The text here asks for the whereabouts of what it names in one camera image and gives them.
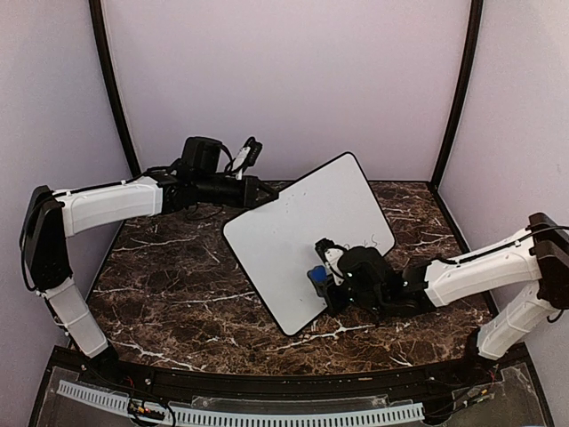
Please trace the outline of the blue whiteboard eraser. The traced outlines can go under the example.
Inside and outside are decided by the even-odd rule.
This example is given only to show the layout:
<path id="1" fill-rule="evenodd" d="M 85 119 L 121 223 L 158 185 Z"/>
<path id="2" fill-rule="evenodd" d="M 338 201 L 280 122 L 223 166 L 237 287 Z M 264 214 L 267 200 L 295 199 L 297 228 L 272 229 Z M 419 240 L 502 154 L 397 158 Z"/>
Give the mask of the blue whiteboard eraser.
<path id="1" fill-rule="evenodd" d="M 328 279 L 326 268 L 323 265 L 316 266 L 312 270 L 309 270 L 307 275 L 314 286 L 317 284 L 325 284 Z"/>

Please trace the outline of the white whiteboard with black frame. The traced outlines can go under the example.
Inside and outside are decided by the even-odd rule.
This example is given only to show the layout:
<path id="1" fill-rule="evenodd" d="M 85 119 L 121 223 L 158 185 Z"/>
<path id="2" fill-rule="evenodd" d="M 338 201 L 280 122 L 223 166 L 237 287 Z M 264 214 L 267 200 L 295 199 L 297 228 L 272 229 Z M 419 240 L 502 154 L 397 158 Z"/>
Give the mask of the white whiteboard with black frame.
<path id="1" fill-rule="evenodd" d="M 300 332 L 325 310 L 307 276 L 321 264 L 322 238 L 387 254 L 396 243 L 357 158 L 345 152 L 281 190 L 277 200 L 239 214 L 222 229 L 232 254 L 276 325 Z"/>

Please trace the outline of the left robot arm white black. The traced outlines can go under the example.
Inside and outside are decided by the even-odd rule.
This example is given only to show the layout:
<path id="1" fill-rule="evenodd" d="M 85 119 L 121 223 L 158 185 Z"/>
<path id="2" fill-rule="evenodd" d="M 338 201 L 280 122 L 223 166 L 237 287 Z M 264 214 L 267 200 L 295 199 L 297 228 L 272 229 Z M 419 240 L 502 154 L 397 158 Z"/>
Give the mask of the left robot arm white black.
<path id="1" fill-rule="evenodd" d="M 278 193 L 256 176 L 223 173 L 182 177 L 154 169 L 126 181 L 84 189 L 34 189 L 20 233 L 21 267 L 29 291 L 44 299 L 57 326 L 92 361 L 107 388 L 125 380 L 124 366 L 78 289 L 68 242 L 88 230 L 139 217 L 174 214 L 194 205 L 255 209 Z"/>

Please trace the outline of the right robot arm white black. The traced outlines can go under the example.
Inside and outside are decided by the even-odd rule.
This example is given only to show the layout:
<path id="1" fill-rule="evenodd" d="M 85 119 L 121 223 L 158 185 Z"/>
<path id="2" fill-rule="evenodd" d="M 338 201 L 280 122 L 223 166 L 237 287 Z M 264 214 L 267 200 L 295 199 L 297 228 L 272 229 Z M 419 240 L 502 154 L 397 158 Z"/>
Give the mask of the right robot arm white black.
<path id="1" fill-rule="evenodd" d="M 411 318 L 473 294 L 516 283 L 523 289 L 495 318 L 468 338 L 466 357 L 453 377 L 471 386 L 542 320 L 568 310 L 568 228 L 544 213 L 501 242 L 453 258 L 393 269 L 374 247 L 347 249 L 323 238 L 315 250 L 321 262 L 307 277 L 334 316 L 353 304 L 378 318 Z"/>

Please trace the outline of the left black frame post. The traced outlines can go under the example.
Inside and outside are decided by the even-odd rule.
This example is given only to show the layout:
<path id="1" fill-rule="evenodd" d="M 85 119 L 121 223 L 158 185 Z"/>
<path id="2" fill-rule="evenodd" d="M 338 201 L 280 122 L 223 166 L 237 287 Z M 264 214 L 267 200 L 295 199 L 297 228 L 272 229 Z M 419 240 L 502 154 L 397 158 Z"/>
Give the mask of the left black frame post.
<path id="1" fill-rule="evenodd" d="M 111 57 L 109 36 L 101 0 L 89 0 L 92 32 L 99 58 L 100 70 L 105 85 L 108 103 L 116 126 L 122 151 L 131 176 L 141 172 L 134 144 L 127 124 L 126 115 L 118 88 L 114 63 Z"/>

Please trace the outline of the black frame post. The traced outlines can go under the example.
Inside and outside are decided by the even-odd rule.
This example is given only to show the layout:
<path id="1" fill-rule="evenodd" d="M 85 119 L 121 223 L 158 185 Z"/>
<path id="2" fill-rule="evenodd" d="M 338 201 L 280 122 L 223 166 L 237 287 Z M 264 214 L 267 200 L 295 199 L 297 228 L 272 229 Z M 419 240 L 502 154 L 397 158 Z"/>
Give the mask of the black frame post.
<path id="1" fill-rule="evenodd" d="M 472 0 L 470 2 L 468 25 L 461 56 L 461 65 L 453 95 L 453 102 L 450 108 L 435 168 L 429 181 L 430 187 L 434 191 L 438 191 L 441 186 L 461 121 L 461 114 L 467 97 L 469 81 L 477 51 L 477 42 L 483 17 L 483 10 L 483 0 Z"/>
<path id="2" fill-rule="evenodd" d="M 141 172 L 134 144 L 127 124 L 126 115 L 118 88 L 114 63 L 111 57 L 109 36 L 101 0 L 89 0 L 92 32 L 99 58 L 100 70 L 105 85 L 108 103 L 116 126 L 122 151 L 131 176 Z"/>

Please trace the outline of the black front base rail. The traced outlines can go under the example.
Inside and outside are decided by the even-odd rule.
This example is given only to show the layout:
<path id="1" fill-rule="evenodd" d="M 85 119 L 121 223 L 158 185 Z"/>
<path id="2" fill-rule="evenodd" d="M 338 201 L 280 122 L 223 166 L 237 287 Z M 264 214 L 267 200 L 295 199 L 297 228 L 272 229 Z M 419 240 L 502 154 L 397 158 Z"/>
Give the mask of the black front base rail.
<path id="1" fill-rule="evenodd" d="M 190 372 L 117 361 L 117 375 L 109 380 L 92 371 L 75 350 L 56 346 L 44 370 L 40 392 L 45 393 L 58 376 L 123 391 L 135 398 L 189 403 L 197 397 L 227 399 L 309 400 L 365 396 L 389 397 L 392 402 L 411 399 L 426 403 L 428 410 L 443 413 L 460 401 L 487 388 L 506 400 L 538 400 L 541 386 L 527 348 L 517 344 L 506 354 L 497 371 L 468 370 L 463 360 L 449 360 L 418 367 L 403 367 L 348 375 L 254 376 Z"/>

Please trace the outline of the right black frame post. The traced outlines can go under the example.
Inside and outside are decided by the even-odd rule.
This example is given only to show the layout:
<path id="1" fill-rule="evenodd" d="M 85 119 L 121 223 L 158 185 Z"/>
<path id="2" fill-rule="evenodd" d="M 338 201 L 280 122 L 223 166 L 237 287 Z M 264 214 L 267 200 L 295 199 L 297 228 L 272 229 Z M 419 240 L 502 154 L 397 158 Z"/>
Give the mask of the right black frame post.
<path id="1" fill-rule="evenodd" d="M 438 191 L 441 186 L 461 121 L 461 114 L 467 97 L 469 81 L 477 51 L 477 42 L 483 17 L 483 10 L 483 0 L 472 0 L 470 2 L 468 25 L 461 56 L 461 65 L 453 95 L 453 102 L 450 108 L 435 168 L 429 181 L 430 187 L 434 191 Z"/>

